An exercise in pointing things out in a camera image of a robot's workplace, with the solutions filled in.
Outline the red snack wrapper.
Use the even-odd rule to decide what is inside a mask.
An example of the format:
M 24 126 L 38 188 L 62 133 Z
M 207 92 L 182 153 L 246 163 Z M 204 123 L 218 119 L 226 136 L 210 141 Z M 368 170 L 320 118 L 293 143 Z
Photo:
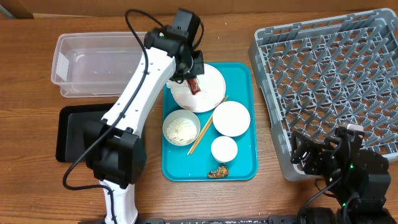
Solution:
M 201 92 L 198 80 L 196 78 L 187 80 L 187 83 L 192 95 L 196 95 L 197 93 Z

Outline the white tissue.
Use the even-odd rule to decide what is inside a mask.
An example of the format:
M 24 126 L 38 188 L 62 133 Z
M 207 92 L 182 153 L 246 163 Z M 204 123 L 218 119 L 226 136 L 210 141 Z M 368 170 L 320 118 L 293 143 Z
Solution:
M 169 80 L 169 81 L 166 83 L 166 87 L 169 88 L 170 90 L 175 90 L 175 89 L 181 87 L 181 84 Z

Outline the grey bowl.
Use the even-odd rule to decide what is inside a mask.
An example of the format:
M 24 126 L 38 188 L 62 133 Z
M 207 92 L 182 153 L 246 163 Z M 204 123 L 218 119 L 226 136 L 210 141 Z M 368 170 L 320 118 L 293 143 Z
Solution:
M 188 110 L 175 110 L 164 119 L 162 131 L 166 140 L 175 146 L 193 143 L 201 130 L 197 115 Z

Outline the white rice pile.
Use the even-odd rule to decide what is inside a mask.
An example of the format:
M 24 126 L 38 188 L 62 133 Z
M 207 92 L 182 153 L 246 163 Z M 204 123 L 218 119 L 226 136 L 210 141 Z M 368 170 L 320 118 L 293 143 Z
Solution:
M 175 145 L 190 144 L 197 136 L 196 124 L 187 118 L 175 119 L 167 126 L 166 136 Z

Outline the white bowl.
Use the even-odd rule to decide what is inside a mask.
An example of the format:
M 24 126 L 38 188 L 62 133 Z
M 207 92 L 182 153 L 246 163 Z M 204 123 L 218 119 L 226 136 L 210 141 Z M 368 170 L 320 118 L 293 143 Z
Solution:
M 213 112 L 214 127 L 224 136 L 240 136 L 248 130 L 250 123 L 248 109 L 237 101 L 221 103 Z

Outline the white cup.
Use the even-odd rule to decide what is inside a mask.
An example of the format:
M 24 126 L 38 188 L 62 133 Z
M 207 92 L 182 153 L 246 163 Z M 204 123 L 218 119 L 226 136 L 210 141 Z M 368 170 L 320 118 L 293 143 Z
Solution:
M 211 144 L 211 154 L 216 161 L 227 163 L 238 154 L 238 145 L 234 139 L 228 136 L 217 137 Z

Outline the brown food scrap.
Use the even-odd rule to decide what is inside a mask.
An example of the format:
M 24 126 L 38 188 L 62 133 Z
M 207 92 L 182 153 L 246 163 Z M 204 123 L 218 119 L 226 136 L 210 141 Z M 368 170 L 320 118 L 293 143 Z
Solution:
M 223 179 L 229 175 L 229 170 L 226 166 L 220 166 L 216 171 L 209 171 L 209 179 Z

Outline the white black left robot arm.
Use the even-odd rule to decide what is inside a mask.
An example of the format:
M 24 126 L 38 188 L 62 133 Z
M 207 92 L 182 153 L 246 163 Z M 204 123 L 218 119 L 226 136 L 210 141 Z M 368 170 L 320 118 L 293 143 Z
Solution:
M 171 25 L 159 25 L 138 43 L 142 57 L 117 102 L 98 122 L 86 126 L 82 158 L 104 190 L 103 223 L 135 223 L 134 184 L 146 164 L 144 123 L 168 81 L 182 84 L 204 73 L 195 40 L 204 26 L 193 12 L 179 9 Z

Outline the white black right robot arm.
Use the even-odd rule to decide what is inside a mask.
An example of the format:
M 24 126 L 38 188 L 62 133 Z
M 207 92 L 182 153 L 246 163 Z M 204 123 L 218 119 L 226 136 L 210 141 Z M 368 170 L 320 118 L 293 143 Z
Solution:
M 364 128 L 342 123 L 336 138 L 317 143 L 298 131 L 292 133 L 293 164 L 324 180 L 325 188 L 305 202 L 296 223 L 395 223 L 384 208 L 391 183 L 389 161 L 362 148 Z

